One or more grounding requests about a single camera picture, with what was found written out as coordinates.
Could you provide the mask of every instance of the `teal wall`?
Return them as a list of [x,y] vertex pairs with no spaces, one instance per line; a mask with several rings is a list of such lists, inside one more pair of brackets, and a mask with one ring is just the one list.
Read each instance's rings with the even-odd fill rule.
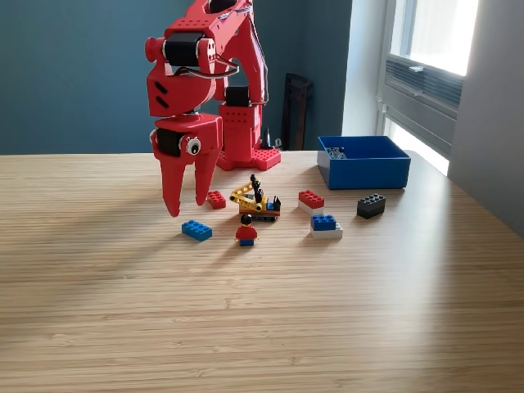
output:
[[[150,151],[143,44],[190,3],[0,0],[0,154]],[[341,133],[351,8],[317,3],[255,2],[269,67],[264,123],[279,136],[287,72],[311,78],[310,149],[317,135]]]

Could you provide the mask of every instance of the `black object against wall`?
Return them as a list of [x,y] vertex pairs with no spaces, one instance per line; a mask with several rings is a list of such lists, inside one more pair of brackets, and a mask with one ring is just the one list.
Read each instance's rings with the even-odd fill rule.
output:
[[[313,82],[309,79],[296,74],[286,74],[284,106],[282,109],[282,150],[304,150],[305,120],[312,87]],[[292,104],[295,104],[298,111],[295,140],[290,145]]]

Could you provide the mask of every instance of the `hole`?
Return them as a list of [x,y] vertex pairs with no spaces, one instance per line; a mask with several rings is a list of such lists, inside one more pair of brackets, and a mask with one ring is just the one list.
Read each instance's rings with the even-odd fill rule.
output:
[[163,93],[163,94],[167,93],[167,88],[162,86],[159,82],[155,82],[155,86],[156,86],[156,88],[158,88],[160,90],[161,93]]
[[156,98],[157,102],[161,104],[165,109],[169,108],[169,104],[165,102],[161,97]]

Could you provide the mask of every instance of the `window frame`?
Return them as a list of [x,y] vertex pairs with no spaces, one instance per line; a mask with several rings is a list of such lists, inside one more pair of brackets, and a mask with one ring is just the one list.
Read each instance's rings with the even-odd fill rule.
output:
[[[403,26],[400,32],[400,53],[407,55],[412,38],[417,0],[405,0]],[[449,73],[431,65],[390,54],[395,28],[396,0],[387,0],[386,23],[382,43],[381,69],[378,80],[378,117],[376,135],[386,134],[386,119],[400,124],[413,136],[449,159],[459,105],[426,94],[391,77],[386,69],[388,61],[408,67],[423,67],[424,71],[463,84],[465,77]]]

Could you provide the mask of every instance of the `white wall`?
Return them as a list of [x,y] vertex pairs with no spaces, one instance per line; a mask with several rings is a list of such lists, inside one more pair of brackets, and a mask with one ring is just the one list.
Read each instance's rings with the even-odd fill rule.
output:
[[481,0],[449,177],[524,236],[524,1]]
[[342,135],[375,134],[386,5],[387,0],[353,0]]

